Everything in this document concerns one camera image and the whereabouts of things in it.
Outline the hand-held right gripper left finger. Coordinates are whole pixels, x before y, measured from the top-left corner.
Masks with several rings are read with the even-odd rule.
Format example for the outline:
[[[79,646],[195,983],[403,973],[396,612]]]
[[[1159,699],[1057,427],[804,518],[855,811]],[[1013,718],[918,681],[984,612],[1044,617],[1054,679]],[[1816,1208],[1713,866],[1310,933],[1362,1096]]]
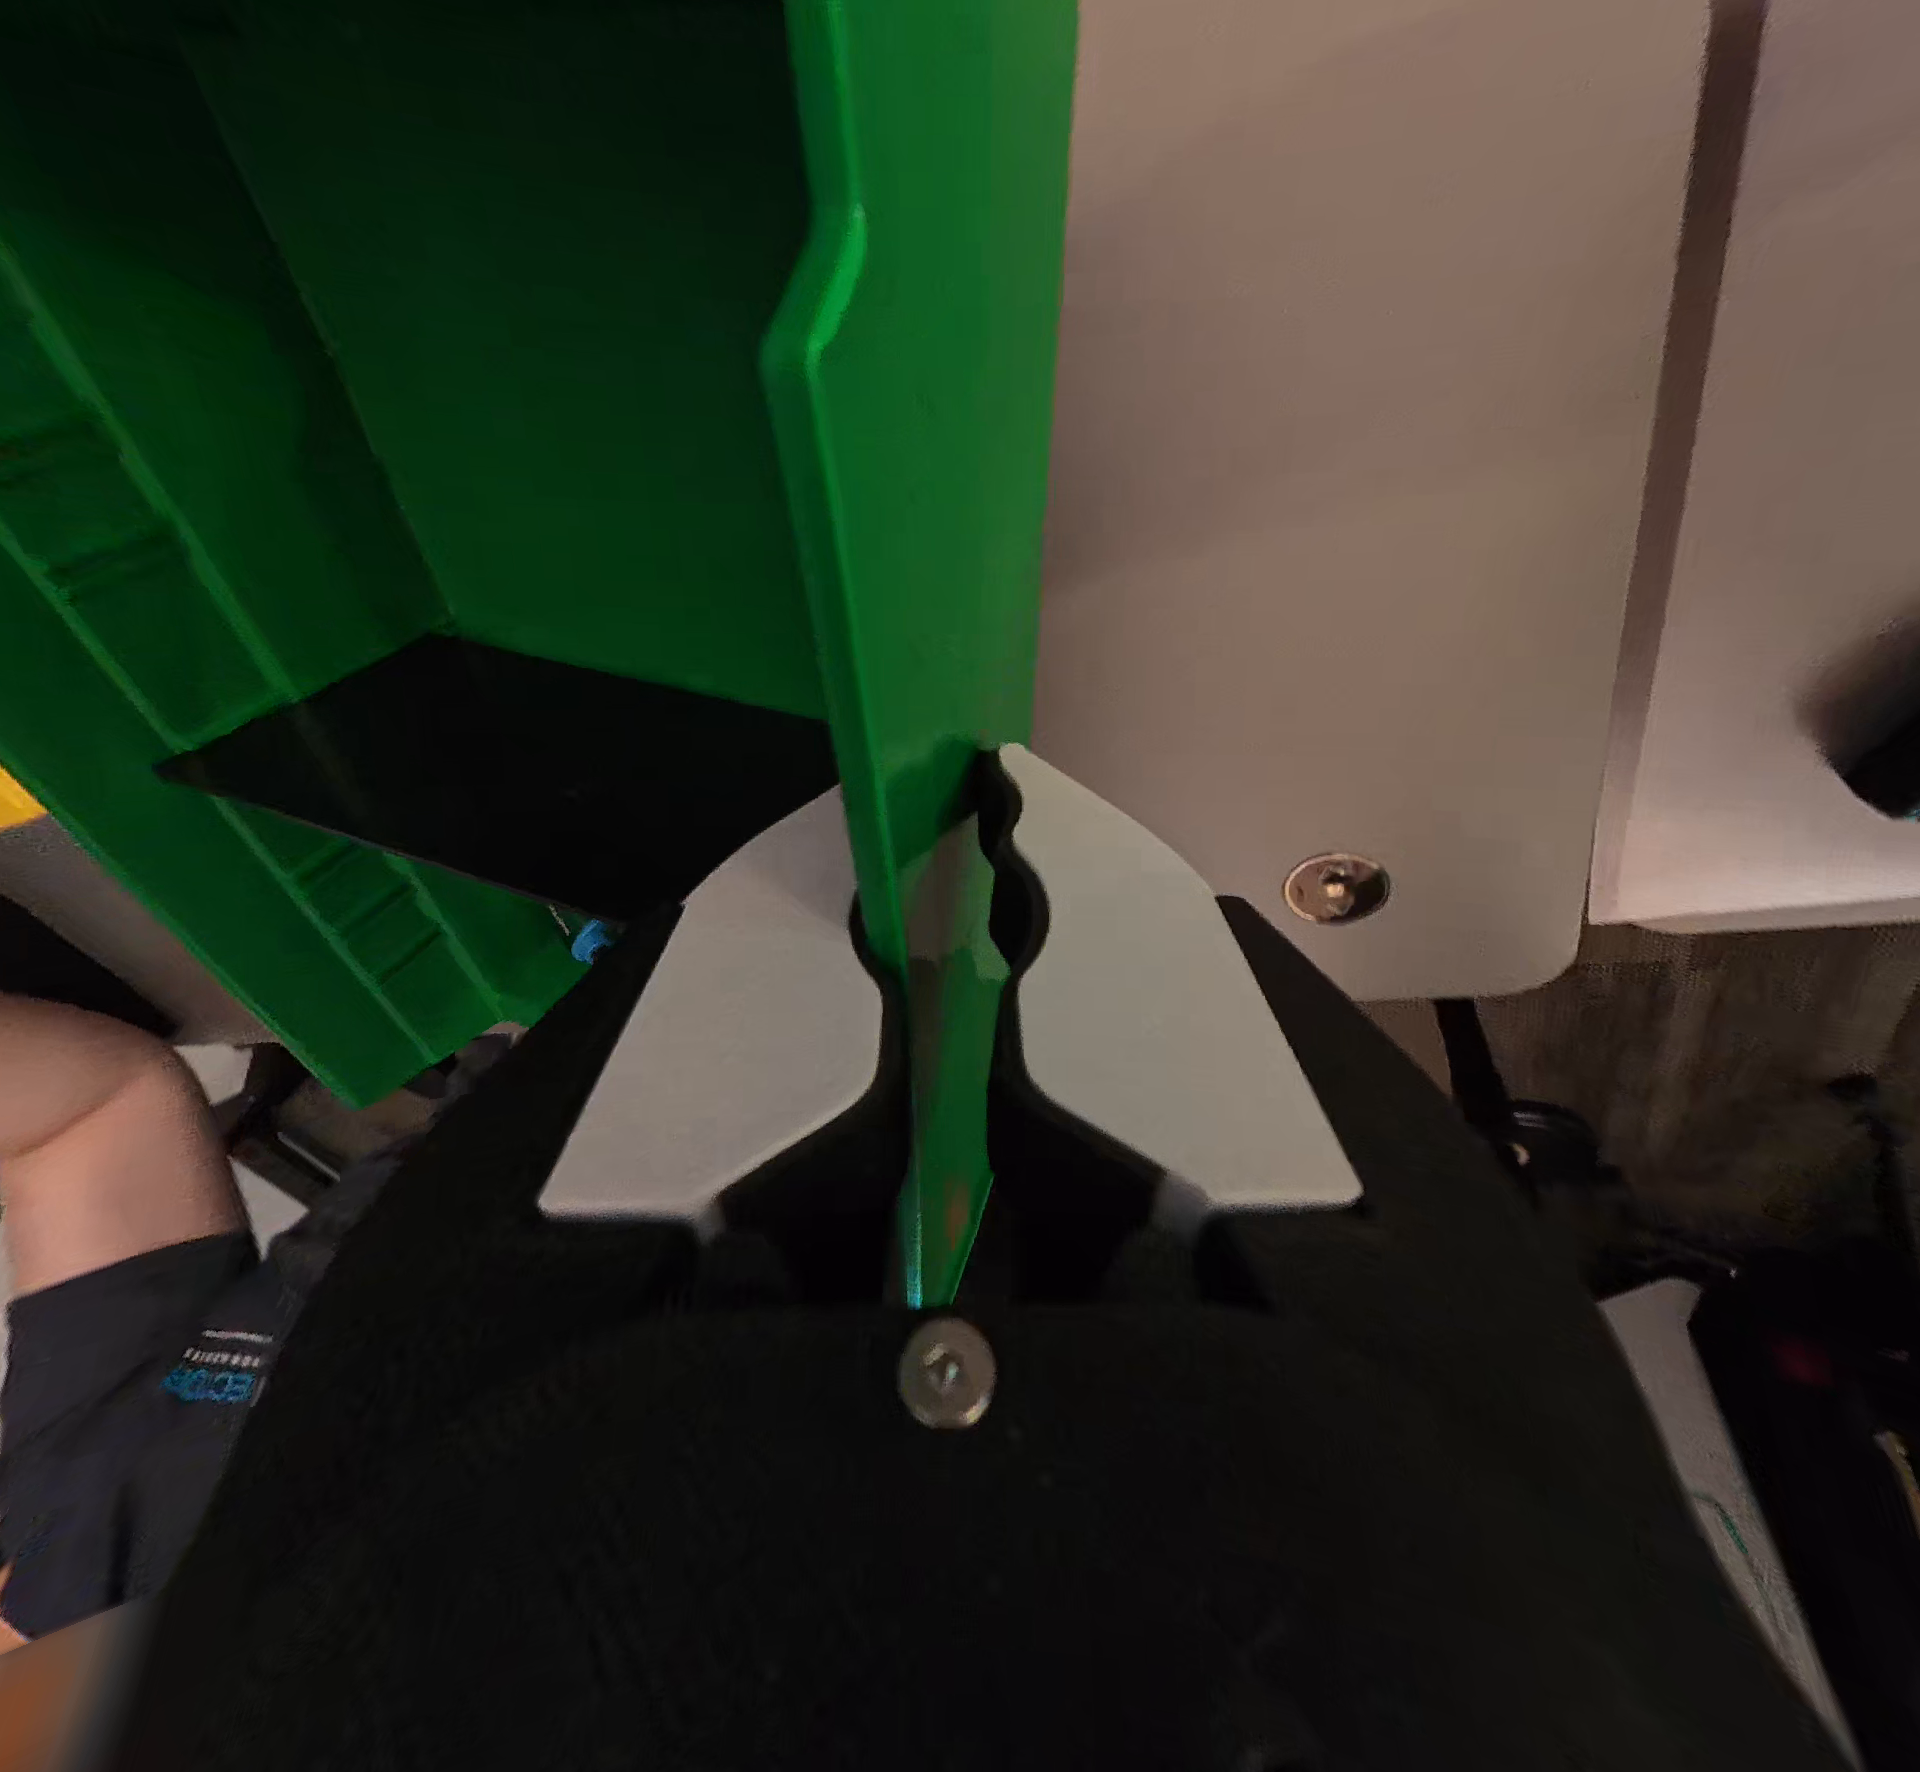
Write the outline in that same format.
[[[849,1113],[885,1034],[856,915],[838,788],[716,866],[673,922],[541,1213],[713,1230],[728,1188]]]

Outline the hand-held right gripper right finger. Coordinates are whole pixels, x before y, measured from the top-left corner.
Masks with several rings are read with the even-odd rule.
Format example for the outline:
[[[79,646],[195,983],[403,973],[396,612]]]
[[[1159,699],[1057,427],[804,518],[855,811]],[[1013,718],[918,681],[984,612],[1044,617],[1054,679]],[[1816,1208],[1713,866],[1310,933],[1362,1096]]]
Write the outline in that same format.
[[[1207,883],[1021,746],[982,779],[1021,943],[990,1087],[996,1188],[1070,1230],[1353,1208],[1354,1163]]]

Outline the green plastic bin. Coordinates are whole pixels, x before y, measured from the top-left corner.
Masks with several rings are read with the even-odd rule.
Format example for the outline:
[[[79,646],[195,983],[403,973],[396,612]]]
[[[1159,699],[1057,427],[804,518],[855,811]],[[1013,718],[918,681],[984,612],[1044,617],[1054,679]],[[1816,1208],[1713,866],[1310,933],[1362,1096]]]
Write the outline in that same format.
[[[3,768],[365,1103],[838,788],[987,1197],[1078,0],[3,0]]]

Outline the round metal table screw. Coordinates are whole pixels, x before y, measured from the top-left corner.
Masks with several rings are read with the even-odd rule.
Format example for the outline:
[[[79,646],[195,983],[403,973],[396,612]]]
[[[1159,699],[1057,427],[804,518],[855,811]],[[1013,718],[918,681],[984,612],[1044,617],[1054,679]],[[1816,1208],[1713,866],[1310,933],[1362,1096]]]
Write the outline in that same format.
[[[1285,875],[1284,904],[1298,922],[1348,928],[1380,915],[1391,890],[1391,876],[1378,859],[1332,849],[1298,861]]]

